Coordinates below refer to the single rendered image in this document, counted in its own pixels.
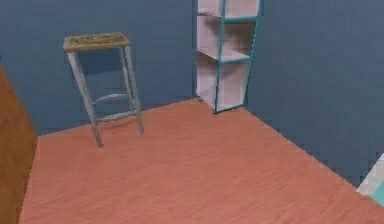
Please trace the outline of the grey stool with tan seat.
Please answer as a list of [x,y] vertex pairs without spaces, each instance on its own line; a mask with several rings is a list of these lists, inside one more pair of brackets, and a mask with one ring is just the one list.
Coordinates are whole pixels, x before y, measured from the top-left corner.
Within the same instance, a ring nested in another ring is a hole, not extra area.
[[[78,53],[107,49],[119,50],[120,63],[122,65],[126,92],[109,94],[93,100],[85,80],[85,75],[78,57]],[[98,129],[98,124],[100,122],[117,121],[130,115],[135,115],[137,117],[139,133],[143,134],[144,126],[142,120],[142,110],[137,91],[134,66],[132,63],[131,41],[121,32],[70,35],[64,39],[63,51],[66,53],[67,58],[69,59],[70,66],[81,97],[83,99],[85,110],[88,114],[88,118],[90,120],[98,147],[103,147],[102,138]],[[122,98],[128,99],[130,107],[128,111],[115,113],[104,117],[97,116],[95,112],[95,106],[98,103]]]

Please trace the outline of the brown wooden cabinet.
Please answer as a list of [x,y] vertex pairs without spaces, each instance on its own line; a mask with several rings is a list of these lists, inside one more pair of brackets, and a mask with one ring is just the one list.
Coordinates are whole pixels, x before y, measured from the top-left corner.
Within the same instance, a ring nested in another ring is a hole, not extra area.
[[0,224],[18,224],[37,147],[37,133],[0,65]]

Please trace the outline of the white and teal furniture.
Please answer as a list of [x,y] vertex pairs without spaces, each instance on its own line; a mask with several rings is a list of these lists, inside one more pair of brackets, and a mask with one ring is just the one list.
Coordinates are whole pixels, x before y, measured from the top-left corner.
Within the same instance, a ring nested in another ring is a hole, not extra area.
[[384,153],[375,162],[357,191],[384,207]]

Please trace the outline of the white shelf with teal frame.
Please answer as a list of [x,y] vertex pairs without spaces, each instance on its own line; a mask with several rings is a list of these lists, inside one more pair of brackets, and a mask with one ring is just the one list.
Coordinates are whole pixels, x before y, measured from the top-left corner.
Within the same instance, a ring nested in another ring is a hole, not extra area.
[[246,102],[264,0],[197,0],[196,94],[215,114]]

